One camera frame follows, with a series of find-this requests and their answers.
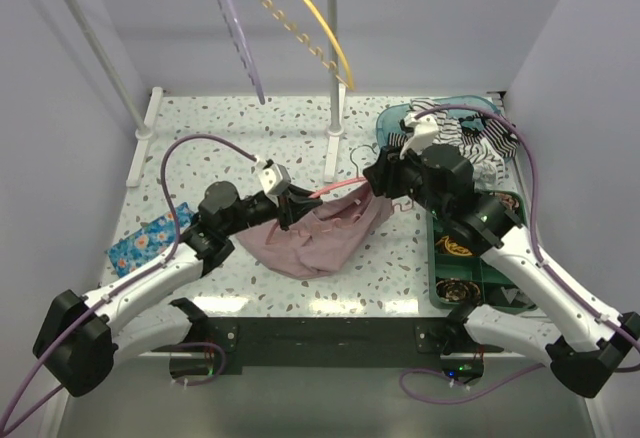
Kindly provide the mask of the pink tank top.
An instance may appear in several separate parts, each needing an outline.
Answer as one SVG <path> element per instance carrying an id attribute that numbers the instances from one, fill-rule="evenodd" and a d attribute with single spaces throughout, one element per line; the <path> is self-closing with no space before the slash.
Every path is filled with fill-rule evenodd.
<path id="1" fill-rule="evenodd" d="M 237 241 L 269 270 L 294 279 L 335 274 L 366 238 L 393 213 L 390 199 L 364 184 L 327 201 L 285 231 L 275 220 L 236 235 Z"/>

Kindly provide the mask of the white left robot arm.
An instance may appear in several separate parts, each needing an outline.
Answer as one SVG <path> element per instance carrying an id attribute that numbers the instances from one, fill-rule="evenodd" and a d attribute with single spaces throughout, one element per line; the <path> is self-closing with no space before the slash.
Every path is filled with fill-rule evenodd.
<path id="1" fill-rule="evenodd" d="M 34 356 L 71 396 L 91 392 L 123 356 L 125 347 L 116 338 L 125 326 L 219 267 L 234 250 L 231 236 L 269 221 L 288 228 L 321 203 L 294 185 L 276 198 L 264 192 L 242 198 L 232 183 L 213 183 L 177 244 L 165 253 L 106 287 L 57 295 L 35 340 Z"/>

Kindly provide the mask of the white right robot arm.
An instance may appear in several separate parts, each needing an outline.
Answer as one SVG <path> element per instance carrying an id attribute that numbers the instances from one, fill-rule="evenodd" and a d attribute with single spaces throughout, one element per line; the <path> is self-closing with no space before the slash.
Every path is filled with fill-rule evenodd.
<path id="1" fill-rule="evenodd" d="M 363 176 L 377 197 L 408 197 L 446 234 L 509 278 L 547 316 L 537 322 L 489 305 L 462 305 L 445 327 L 459 351 L 492 345 L 550 369 L 573 393 L 594 398 L 639 346 L 639 315 L 590 293 L 543 251 L 534 232 L 499 198 L 478 191 L 473 167 L 456 148 L 433 145 L 402 156 L 381 149 Z"/>

